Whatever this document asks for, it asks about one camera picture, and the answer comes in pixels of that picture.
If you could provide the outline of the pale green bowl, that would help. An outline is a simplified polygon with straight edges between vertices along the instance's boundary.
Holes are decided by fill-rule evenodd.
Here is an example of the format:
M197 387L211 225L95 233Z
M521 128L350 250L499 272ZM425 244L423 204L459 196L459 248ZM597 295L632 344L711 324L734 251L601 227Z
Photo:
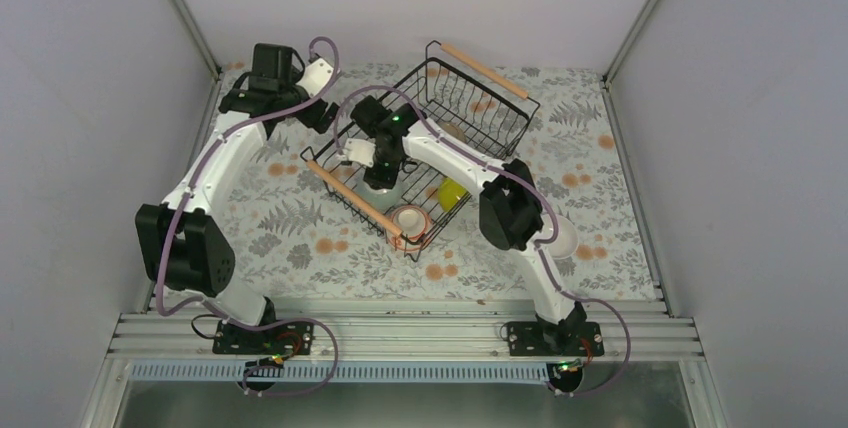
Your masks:
M404 188L400 181L392 188L372 188L362 181L357 184L354 192L375 210L385 213L401 203Z

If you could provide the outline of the black wire dish rack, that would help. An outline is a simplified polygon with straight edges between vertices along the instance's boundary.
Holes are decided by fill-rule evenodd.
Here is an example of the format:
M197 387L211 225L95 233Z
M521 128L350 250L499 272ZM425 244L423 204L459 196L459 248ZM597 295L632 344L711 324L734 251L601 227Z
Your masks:
M531 98L527 90L498 75L491 68L482 65L453 45L432 40L425 49L427 53L429 53L431 45L438 45L444 53L451 55L469 68L487 77L515 97L532 101L536 104L537 109L540 107L540 103ZM425 115L424 111L420 109L415 101L419 92L416 92L416 98L413 99L405 89L400 89L400 85L407 78L416 74L417 70L426 68L431 62L440 66L439 73L441 73L441 68L453 73L453 75L446 75L446 77L450 81L450 76L453 76L454 84L445 85L445 89L451 88L449 93L451 96L459 88L460 80L464 80L462 81L462 90L465 90L468 85L476 87L466 98L460 97L456 101L464 99L470 103L473 93L479 91L480 96L489 94L488 101L496 101L495 106L498 109L505 108L516 115L510 128L507 130L501 129L498 134L501 131L508 135L512 133L518 118L523 118L526 121L524 126L517 131L516 136L507 140L507 144L500 143L475 124L469 123L469 127L477 130L479 134L493 143L493 148L501 148L501 151L497 151L495 154L511 154L525 133L527 126L529 126L531 115L535 114L535 110L531 115L528 115L512 102L497 95L462 70L440 58L429 57L428 55L427 59L398 85L364 87L349 95L343 101L342 107L352 97L358 96L360 93L374 90L387 92L380 98L366 97L366 99L360 101L352 112L352 115L355 116L352 116L351 123L342 130L347 132L355 126L362 134L366 135L366 138L348 138L343 145L337 138L339 132L338 118L336 118L332 124L333 140L319 151L319 155L333 148L334 154L339 156L340 165L357 163L365 167L363 183L376 182L376 188L370 188L374 193L376 193L375 190L388 190L390 181L397 185L400 181L398 179L399 173L403 172L403 168L407 164L412 163L416 166L426 164L447 179L458 183L467 191L469 196L478 199L479 228L484 238L491 245L500 250L515 253L515 256L520 256L523 259L530 259L533 255L529 253L542 250L541 245L552 243L558 233L558 222L553 220L555 214L553 209L536 189L526 163L519 159L507 163L487 156L486 153L488 152L479 152L471 145L459 141L459 138L450 135L437 125L439 118L430 116L435 112L428 112L430 114ZM406 101L404 105L393 112L389 111L382 103L392 93L396 98L402 98ZM400 249L400 246L405 249L410 244L423 249L430 244L432 238L430 231L432 230L425 230L421 234L410 237L409 232L404 231L400 225L384 215L384 210L375 208L370 202L353 191L348 184L335 178L333 174L324 169L316 159L304 158L304 161L314 173L324 180L328 190L334 190L330 191L331 193L335 193L335 196L340 200L347 200L343 203L363 218L363 221L370 223L372 228L375 229L377 226L382 227L383 233L390 235L390 239L395 237L399 239L398 243L401 241L404 243L397 246L392 244L395 249ZM546 226L542 216L544 212L547 212L550 217L547 226L550 226L553 230L553 234L549 238L540 238L541 235L539 235Z

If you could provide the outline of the white ceramic bowl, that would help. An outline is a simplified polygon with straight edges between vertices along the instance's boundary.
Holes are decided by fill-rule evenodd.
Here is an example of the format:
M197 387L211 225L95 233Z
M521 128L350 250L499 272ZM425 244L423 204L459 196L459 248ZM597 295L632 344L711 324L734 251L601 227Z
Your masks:
M555 260L565 259L572 256L579 245L578 231L574 224L565 216L556 215L558 231L554 241L545 244L549 254Z

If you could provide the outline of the beige ceramic bowl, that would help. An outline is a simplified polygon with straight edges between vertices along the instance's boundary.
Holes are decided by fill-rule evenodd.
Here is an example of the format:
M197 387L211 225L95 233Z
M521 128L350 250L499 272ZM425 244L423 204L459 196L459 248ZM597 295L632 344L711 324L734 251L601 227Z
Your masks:
M462 143L467 142L467 137L465 133L458 125L451 122L440 122L439 126L453 138L459 140Z

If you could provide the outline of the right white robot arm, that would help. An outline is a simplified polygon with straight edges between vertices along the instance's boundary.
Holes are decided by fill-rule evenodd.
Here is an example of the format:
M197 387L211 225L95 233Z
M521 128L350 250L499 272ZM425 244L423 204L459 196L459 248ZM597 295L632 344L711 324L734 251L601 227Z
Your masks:
M477 200L483 237L511 255L524 279L544 347L565 355L578 345L587 315L579 301L566 307L555 264L575 253L577 230L538 191L525 162L505 162L471 148L411 103L390 111L367 96L355 105L351 120L364 136L340 144L339 155L365 167L371 190L394 186L406 161L424 163L459 184Z

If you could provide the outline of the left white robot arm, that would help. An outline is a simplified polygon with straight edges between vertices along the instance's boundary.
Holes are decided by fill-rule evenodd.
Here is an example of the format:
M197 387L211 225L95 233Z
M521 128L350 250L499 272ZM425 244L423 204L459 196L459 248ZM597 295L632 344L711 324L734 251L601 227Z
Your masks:
M183 179L160 203L138 209L135 226L159 315L199 303L238 328L252 352L276 344L272 303L236 275L236 256L216 218L279 121L328 129L338 107L323 97L340 75L339 53L332 54L327 60L311 49L302 58L288 46L256 44L250 70L222 96L210 136Z

